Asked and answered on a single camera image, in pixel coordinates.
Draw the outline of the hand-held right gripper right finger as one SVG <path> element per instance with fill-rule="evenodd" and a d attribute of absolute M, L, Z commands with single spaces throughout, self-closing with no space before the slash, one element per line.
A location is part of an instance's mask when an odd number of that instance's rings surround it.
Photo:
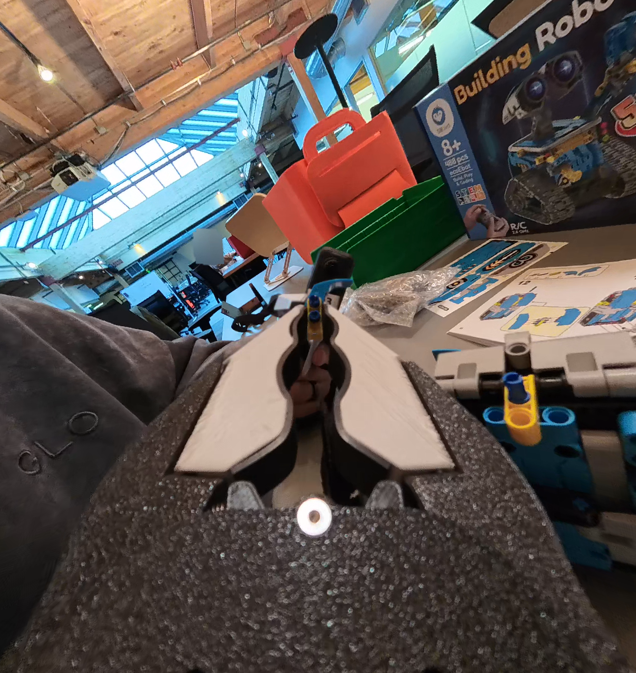
<path fill-rule="evenodd" d="M 381 481 L 455 463 L 398 355 L 331 307 L 330 343 L 341 366 L 333 375 L 336 447 L 333 461 L 347 481 Z"/>

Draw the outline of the person's left forearm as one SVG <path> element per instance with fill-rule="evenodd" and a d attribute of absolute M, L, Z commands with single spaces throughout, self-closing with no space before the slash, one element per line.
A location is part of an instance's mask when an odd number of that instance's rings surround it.
<path fill-rule="evenodd" d="M 239 341 L 215 341 L 198 339 L 195 336 L 164 341 L 175 367 L 175 391 L 177 399 L 201 374 L 207 363 L 217 357 L 227 358 L 240 346 Z"/>

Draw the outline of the grey desk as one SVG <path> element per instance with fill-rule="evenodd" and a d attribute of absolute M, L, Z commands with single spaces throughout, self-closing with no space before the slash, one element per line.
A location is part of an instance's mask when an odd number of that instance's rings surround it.
<path fill-rule="evenodd" d="M 636 224 L 614 225 L 587 230 L 572 230 L 547 235 L 529 235 L 531 240 L 566 242 L 566 246 L 538 266 L 570 266 L 605 263 L 636 258 Z M 370 332 L 395 351 L 402 359 L 416 362 L 429 374 L 434 373 L 432 349 L 471 349 L 475 345 L 448 335 L 454 325 L 469 315 L 474 307 L 495 296 L 488 291 L 482 299 L 441 318 L 422 311 L 410 328 L 383 326 Z M 298 458 L 290 476 L 263 500 L 275 508 L 296 505 L 310 495 L 322 495 L 318 460 L 322 444 L 319 430 L 313 423 L 299 431 Z M 595 610 L 616 635 L 620 649 L 636 672 L 636 570 L 632 568 L 602 571 L 576 566 L 576 576 L 582 583 Z"/>

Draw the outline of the person's left hand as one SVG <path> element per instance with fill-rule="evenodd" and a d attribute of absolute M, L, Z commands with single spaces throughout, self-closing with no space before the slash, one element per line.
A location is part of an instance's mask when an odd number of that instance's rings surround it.
<path fill-rule="evenodd" d="M 290 386 L 294 419 L 305 418 L 320 411 L 331 388 L 331 375 L 327 368 L 329 360 L 330 349 L 322 343 L 314 350 L 309 368 Z"/>

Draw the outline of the black tablet stand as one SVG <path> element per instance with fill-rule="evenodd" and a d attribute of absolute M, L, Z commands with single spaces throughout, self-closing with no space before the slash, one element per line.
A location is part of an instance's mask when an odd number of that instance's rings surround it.
<path fill-rule="evenodd" d="M 249 332 L 252 328 L 260 327 L 273 313 L 276 296 L 266 300 L 253 283 L 249 288 L 254 298 L 238 309 L 238 315 L 233 318 L 231 329 L 239 334 Z"/>

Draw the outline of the clear plastic parts bag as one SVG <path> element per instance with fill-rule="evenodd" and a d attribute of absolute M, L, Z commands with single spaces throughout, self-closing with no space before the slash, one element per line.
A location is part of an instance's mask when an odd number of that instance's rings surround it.
<path fill-rule="evenodd" d="M 446 266 L 366 283 L 346 291 L 339 311 L 361 327 L 410 327 L 416 314 L 436 300 L 455 275 L 456 270 Z"/>

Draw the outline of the green storage bin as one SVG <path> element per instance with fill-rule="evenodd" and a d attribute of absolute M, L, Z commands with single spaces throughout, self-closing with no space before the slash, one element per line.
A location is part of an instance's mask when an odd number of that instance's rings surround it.
<path fill-rule="evenodd" d="M 359 287 L 417 269 L 464 234 L 448 186 L 437 176 L 404 190 L 325 245 L 354 258 Z"/>

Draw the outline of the black office chair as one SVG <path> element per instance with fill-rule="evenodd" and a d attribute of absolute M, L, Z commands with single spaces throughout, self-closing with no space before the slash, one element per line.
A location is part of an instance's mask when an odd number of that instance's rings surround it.
<path fill-rule="evenodd" d="M 226 300 L 226 297 L 232 291 L 232 286 L 217 268 L 198 263 L 189 264 L 189 268 L 197 279 L 210 288 L 218 301 Z"/>
<path fill-rule="evenodd" d="M 372 116 L 388 113 L 417 183 L 440 175 L 434 150 L 415 106 L 440 84 L 434 45 L 382 100 L 371 108 Z"/>

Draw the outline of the orange felt bag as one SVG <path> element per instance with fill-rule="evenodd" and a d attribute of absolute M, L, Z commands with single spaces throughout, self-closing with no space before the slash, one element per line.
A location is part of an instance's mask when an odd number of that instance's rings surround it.
<path fill-rule="evenodd" d="M 314 250 L 416 184 L 390 115 L 367 122 L 345 108 L 307 131 L 303 158 L 283 172 L 263 206 L 309 264 Z"/>

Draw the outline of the grey blue toy robot build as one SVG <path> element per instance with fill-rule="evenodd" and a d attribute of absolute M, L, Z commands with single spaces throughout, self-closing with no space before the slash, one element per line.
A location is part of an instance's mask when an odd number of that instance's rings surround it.
<path fill-rule="evenodd" d="M 575 565 L 636 568 L 636 346 L 624 332 L 446 353 L 434 378 L 508 452 Z"/>

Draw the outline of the blue sticker sheet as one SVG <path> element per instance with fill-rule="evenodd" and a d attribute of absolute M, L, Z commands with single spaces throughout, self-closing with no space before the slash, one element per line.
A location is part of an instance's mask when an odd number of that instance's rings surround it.
<path fill-rule="evenodd" d="M 424 307 L 435 315 L 448 316 L 564 246 L 566 242 L 520 238 L 488 240 L 448 266 L 455 271 L 454 277 Z"/>

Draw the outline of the instruction booklet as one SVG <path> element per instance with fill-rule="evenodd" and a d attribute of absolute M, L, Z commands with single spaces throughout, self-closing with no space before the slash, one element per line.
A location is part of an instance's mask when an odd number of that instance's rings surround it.
<path fill-rule="evenodd" d="M 624 332 L 636 346 L 636 258 L 534 268 L 483 302 L 448 335 L 492 346 L 522 331 L 532 341 Z"/>

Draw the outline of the black disc on pole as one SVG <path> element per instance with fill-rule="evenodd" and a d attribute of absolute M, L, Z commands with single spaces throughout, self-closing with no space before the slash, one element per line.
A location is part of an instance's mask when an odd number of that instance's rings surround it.
<path fill-rule="evenodd" d="M 342 91 L 328 55 L 325 51 L 325 43 L 335 34 L 338 28 L 338 16 L 335 13 L 328 13 L 319 19 L 316 19 L 297 39 L 293 54 L 297 59 L 306 59 L 314 52 L 318 52 L 319 57 L 325 67 L 325 71 L 330 78 L 331 84 L 338 96 L 342 108 L 348 109 L 347 99 Z"/>

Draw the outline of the white ceiling projector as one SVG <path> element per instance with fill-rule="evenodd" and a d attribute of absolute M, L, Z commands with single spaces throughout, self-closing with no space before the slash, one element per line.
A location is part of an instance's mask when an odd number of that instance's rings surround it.
<path fill-rule="evenodd" d="M 49 171 L 53 190 L 72 200 L 87 201 L 111 187 L 111 182 L 81 152 L 59 158 Z"/>

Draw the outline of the toy robot kit box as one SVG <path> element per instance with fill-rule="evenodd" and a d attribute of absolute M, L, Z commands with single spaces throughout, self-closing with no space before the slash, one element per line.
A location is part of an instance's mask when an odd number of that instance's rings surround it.
<path fill-rule="evenodd" d="M 547 1 L 415 112 L 469 239 L 636 223 L 636 1 Z"/>

